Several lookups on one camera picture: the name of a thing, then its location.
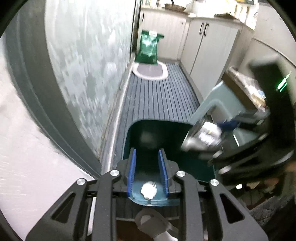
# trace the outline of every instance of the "cabinet handle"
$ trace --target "cabinet handle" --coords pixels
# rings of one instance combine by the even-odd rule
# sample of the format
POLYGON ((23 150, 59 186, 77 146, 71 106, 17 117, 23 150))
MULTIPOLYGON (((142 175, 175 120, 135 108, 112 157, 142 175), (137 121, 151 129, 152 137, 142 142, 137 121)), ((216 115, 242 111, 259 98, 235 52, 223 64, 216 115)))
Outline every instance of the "cabinet handle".
POLYGON ((200 26, 200 35, 202 34, 202 27, 204 26, 205 23, 202 23, 200 26))
POLYGON ((205 29, 204 29, 204 36, 206 36, 206 34, 205 34, 205 31, 206 31, 206 29, 207 29, 207 27, 208 27, 208 23, 206 23, 206 25, 205 25, 205 29))

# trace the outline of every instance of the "blue gripper pad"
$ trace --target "blue gripper pad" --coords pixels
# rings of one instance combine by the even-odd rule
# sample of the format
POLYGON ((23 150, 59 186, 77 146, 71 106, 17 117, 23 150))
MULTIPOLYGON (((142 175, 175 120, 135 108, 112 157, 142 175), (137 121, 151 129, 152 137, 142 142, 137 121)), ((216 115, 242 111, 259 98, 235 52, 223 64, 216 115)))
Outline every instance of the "blue gripper pad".
POLYGON ((135 178, 135 168, 136 168, 136 149, 133 150, 133 156, 131 158, 131 165, 128 172, 128 197, 131 196, 131 192, 133 190, 133 180, 135 178))
POLYGON ((158 165, 159 165, 159 171, 160 171, 160 178, 161 178, 161 184, 163 186, 163 192, 168 196, 168 175, 165 168, 165 163, 163 161, 163 155, 161 153, 161 150, 158 151, 158 165))

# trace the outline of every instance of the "gray slatted floor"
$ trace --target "gray slatted floor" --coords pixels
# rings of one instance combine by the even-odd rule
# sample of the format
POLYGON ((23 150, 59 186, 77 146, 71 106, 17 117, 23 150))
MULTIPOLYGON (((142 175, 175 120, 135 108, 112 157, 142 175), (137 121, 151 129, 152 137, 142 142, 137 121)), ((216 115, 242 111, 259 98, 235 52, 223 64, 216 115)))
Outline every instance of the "gray slatted floor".
MULTIPOLYGON (((199 106, 196 95, 181 68, 166 63, 168 78, 165 80, 144 80, 130 76, 129 86, 123 105, 115 146, 113 166, 122 159, 125 136, 135 121, 142 119, 171 120, 188 122, 199 106)), ((129 199, 117 198, 117 217, 133 219, 141 210, 129 199)), ((155 208, 165 217, 176 217, 178 208, 155 208)))

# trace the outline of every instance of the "green plastic bag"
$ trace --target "green plastic bag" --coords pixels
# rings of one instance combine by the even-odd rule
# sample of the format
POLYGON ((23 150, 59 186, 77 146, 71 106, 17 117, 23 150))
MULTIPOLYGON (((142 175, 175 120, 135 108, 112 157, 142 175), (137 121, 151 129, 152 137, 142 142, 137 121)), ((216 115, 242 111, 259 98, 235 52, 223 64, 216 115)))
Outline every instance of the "green plastic bag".
POLYGON ((164 35, 154 31, 142 30, 140 50, 135 62, 144 64, 157 64, 157 43, 164 35))

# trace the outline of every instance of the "cabinet door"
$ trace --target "cabinet door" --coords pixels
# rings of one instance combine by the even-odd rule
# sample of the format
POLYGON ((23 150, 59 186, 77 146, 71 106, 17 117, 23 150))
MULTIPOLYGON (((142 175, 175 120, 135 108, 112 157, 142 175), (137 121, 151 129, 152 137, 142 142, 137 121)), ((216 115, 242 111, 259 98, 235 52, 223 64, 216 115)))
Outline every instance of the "cabinet door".
POLYGON ((158 42, 158 57, 176 60, 185 23, 186 18, 183 17, 146 11, 141 29, 163 34, 165 37, 158 42))
POLYGON ((203 30, 205 27, 205 22, 202 20, 191 20, 187 39, 181 55, 181 63, 183 64, 185 70, 190 74, 193 67, 195 57, 197 55, 200 42, 203 37, 203 30))
POLYGON ((190 75, 203 99, 207 97, 217 84, 222 72, 225 71, 225 64, 239 35, 239 30, 218 23, 209 23, 204 32, 205 35, 190 75))

